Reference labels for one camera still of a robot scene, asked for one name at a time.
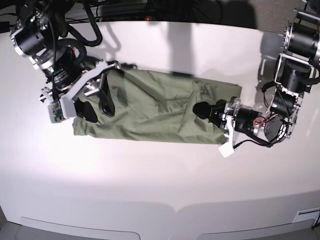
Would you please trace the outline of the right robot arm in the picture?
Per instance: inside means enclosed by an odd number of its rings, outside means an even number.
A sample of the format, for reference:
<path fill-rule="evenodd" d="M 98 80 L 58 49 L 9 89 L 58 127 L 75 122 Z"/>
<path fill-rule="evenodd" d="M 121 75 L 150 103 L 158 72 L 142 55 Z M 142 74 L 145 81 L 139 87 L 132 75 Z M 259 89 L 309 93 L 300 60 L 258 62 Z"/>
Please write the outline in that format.
<path fill-rule="evenodd" d="M 74 5 L 73 0 L 23 1 L 10 31 L 14 50 L 28 58 L 52 85 L 44 87 L 40 95 L 40 100 L 47 102 L 52 123 L 74 118 L 96 123 L 95 110 L 81 96 L 97 97 L 98 108 L 105 116 L 113 117 L 116 111 L 107 73 L 120 65 L 88 56 L 87 47 L 100 45 L 103 36 L 87 1 L 82 5 L 95 33 L 94 40 L 86 39 L 66 21 L 66 13 Z"/>

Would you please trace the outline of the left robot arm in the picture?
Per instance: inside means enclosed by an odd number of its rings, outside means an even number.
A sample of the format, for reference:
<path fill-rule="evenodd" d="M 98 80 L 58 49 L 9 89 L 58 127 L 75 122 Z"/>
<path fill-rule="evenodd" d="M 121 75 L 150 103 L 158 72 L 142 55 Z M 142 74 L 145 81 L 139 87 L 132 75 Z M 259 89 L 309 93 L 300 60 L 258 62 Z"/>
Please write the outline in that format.
<path fill-rule="evenodd" d="M 274 78 L 262 88 L 265 93 L 275 88 L 270 102 L 265 102 L 266 113 L 241 104 L 240 98 L 196 103 L 193 113 L 208 120 L 225 132 L 226 142 L 218 149 L 227 158 L 242 142 L 235 143 L 235 134 L 246 135 L 247 142 L 270 148 L 290 138 L 297 123 L 298 112 L 305 93 L 310 93 L 320 82 L 320 2 L 307 0 L 306 9 L 295 9 L 295 19 L 285 28 Z"/>

